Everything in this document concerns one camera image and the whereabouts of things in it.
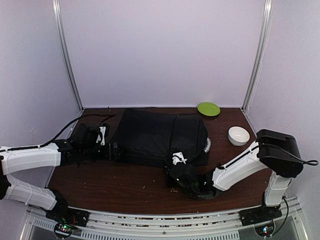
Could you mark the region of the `black student backpack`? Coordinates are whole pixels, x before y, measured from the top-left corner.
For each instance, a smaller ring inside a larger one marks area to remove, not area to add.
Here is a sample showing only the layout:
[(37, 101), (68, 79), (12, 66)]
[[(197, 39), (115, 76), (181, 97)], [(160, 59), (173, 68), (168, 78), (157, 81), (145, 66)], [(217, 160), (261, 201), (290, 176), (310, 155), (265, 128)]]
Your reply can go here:
[(163, 168), (172, 166), (171, 148), (178, 148), (187, 164), (206, 166), (210, 140), (197, 114), (170, 114), (126, 109), (109, 143), (119, 148), (117, 162)]

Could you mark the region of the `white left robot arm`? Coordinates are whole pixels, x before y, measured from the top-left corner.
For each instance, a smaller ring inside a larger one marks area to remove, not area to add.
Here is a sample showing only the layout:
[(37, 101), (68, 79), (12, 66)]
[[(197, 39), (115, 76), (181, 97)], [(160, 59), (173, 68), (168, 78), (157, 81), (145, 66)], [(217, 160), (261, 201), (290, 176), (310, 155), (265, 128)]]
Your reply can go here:
[(68, 202), (58, 190), (45, 187), (53, 170), (84, 161), (111, 160), (107, 143), (110, 125), (82, 123), (68, 139), (34, 146), (0, 148), (0, 197), (52, 211), (61, 222), (72, 218)]

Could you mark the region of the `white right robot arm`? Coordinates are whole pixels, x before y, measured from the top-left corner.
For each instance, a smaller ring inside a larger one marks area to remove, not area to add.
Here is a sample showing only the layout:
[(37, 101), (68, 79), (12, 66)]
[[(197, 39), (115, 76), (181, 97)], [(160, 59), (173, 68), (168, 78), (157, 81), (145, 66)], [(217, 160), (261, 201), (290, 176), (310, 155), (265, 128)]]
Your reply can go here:
[(205, 174), (197, 173), (182, 156), (173, 154), (172, 164), (164, 168), (166, 181), (170, 187), (177, 185), (196, 200), (214, 199), (256, 172), (270, 169), (272, 174), (263, 193), (263, 205), (256, 210), (261, 221), (268, 220), (276, 212), (292, 179), (304, 168), (296, 139), (268, 129), (258, 131), (257, 139), (241, 154), (223, 165), (217, 164)]

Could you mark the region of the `white bowl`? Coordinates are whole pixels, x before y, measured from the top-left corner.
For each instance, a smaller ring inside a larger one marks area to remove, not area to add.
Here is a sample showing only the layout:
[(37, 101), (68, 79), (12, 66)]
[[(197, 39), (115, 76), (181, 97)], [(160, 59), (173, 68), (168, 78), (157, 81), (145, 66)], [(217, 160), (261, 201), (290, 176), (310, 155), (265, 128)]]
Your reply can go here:
[(250, 140), (250, 134), (240, 126), (232, 126), (228, 130), (228, 140), (233, 146), (244, 146)]

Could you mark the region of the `green plate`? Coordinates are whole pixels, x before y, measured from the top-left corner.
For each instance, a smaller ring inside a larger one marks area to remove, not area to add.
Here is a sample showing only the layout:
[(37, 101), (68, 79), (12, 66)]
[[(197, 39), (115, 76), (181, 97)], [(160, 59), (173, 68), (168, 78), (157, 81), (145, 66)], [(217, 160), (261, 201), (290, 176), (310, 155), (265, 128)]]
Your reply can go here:
[(197, 105), (197, 110), (207, 117), (215, 117), (220, 114), (221, 109), (212, 102), (201, 102)]

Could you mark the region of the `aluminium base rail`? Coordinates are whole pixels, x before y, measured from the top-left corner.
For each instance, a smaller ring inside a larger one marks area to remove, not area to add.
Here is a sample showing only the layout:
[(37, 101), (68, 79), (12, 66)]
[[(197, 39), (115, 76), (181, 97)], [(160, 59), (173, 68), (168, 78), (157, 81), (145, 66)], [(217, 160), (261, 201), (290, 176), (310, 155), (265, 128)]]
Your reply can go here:
[(282, 216), (243, 225), (239, 209), (190, 214), (124, 214), (89, 211), (85, 227), (71, 240), (263, 240), (262, 230), (273, 226), (273, 240), (307, 240), (304, 216), (297, 198), (282, 202)]

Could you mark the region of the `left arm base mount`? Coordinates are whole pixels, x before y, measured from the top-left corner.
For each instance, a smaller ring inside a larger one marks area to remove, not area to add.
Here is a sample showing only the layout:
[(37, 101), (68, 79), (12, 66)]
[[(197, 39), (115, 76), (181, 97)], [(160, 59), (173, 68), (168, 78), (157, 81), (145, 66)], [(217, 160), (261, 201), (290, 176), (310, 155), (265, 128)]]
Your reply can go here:
[(66, 211), (45, 209), (44, 212), (46, 218), (71, 227), (86, 227), (90, 216), (88, 211), (70, 207), (68, 207)]

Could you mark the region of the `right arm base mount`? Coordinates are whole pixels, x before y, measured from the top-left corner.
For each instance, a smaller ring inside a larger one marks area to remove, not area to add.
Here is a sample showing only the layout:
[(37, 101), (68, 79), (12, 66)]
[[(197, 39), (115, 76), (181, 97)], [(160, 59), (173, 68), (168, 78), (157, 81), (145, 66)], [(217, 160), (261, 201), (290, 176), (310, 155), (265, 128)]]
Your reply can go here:
[(241, 210), (239, 213), (242, 226), (256, 225), (282, 216), (280, 207), (258, 206)]

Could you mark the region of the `left aluminium frame post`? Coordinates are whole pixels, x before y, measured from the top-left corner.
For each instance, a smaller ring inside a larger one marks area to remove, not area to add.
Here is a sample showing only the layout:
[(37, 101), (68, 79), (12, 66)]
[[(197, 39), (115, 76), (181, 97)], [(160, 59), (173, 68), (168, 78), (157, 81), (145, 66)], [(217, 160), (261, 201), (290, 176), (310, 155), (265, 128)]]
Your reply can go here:
[(62, 19), (61, 3), (59, 0), (53, 0), (52, 6), (53, 6), (53, 13), (55, 17), (57, 32), (58, 32), (61, 51), (62, 51), (62, 58), (65, 65), (66, 73), (67, 73), (67, 78), (70, 83), (71, 91), (76, 101), (77, 108), (79, 109), (79, 111), (82, 111), (84, 107), (80, 98), (79, 90), (76, 84), (74, 72), (72, 69), (71, 59), (68, 51), (67, 40), (65, 36), (63, 19)]

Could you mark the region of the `aluminium frame post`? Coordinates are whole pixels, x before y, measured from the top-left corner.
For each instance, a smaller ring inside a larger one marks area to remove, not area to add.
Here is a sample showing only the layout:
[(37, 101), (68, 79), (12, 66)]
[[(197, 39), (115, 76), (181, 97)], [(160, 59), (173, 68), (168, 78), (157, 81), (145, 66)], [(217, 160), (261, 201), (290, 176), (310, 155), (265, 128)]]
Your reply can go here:
[(252, 100), (254, 98), (258, 80), (262, 70), (262, 61), (263, 61), (264, 52), (267, 46), (270, 25), (271, 25), (273, 3), (274, 3), (273, 0), (264, 1), (264, 9), (263, 9), (258, 45), (256, 49), (256, 54), (253, 62), (253, 68), (250, 75), (248, 88), (247, 88), (244, 102), (242, 105), (242, 110), (246, 114), (249, 112), (249, 108), (252, 104)]
[(79, 109), (79, 111), (82, 111), (84, 107), (80, 98), (79, 90), (76, 84), (74, 72), (72, 69), (71, 59), (68, 51), (67, 40), (65, 36), (63, 19), (62, 19), (61, 3), (59, 0), (53, 0), (52, 6), (53, 6), (53, 13), (55, 17), (57, 32), (58, 32), (61, 51), (62, 51), (62, 58), (65, 65), (66, 73), (67, 73), (67, 78), (70, 83), (71, 91), (76, 101), (77, 108)]

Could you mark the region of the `right aluminium frame post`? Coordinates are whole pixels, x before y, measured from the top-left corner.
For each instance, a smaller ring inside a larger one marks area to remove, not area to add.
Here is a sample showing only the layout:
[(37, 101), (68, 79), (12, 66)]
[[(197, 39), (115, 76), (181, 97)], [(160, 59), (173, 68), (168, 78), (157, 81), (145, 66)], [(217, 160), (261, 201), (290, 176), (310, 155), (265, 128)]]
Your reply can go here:
[(253, 68), (250, 75), (248, 88), (247, 88), (244, 102), (242, 105), (242, 110), (246, 114), (249, 112), (249, 108), (252, 104), (252, 100), (254, 98), (258, 80), (262, 70), (262, 61), (263, 61), (264, 52), (267, 46), (270, 25), (271, 25), (273, 3), (274, 3), (273, 0), (264, 1), (264, 9), (263, 9), (258, 45), (256, 49), (256, 54), (253, 62)]

